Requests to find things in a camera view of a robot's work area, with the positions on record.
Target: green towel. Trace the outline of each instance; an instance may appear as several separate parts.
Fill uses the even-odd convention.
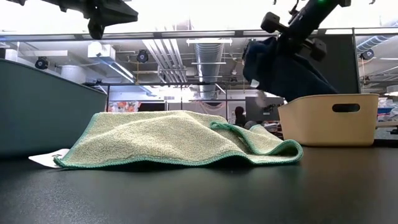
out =
[[[97,168],[152,161],[202,166],[241,156],[256,165],[297,162],[299,143],[281,141],[262,126],[246,130],[220,116],[189,111],[98,113],[60,167]]]

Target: microfiber cloth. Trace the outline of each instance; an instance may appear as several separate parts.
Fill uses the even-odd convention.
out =
[[[95,114],[82,137],[54,162],[65,168],[97,168],[152,161],[202,166],[240,156],[253,164],[299,161],[303,150],[262,126],[250,130],[220,116],[190,111]]]
[[[258,90],[284,97],[287,102],[302,96],[337,94],[311,63],[297,55],[279,50],[275,37],[252,41],[244,53],[243,75]]]

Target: beige plastic basket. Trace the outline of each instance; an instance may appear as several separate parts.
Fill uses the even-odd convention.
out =
[[[370,146],[377,120],[377,94],[317,95],[279,107],[284,139],[305,146]]]

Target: basket handle hole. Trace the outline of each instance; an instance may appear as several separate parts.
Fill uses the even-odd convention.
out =
[[[336,113],[352,113],[358,112],[361,106],[357,103],[337,103],[332,106],[332,110]]]

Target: black table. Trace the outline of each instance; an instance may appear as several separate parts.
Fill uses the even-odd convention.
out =
[[[255,168],[57,170],[23,159],[0,172],[0,223],[398,223],[398,149],[312,148],[300,164]]]

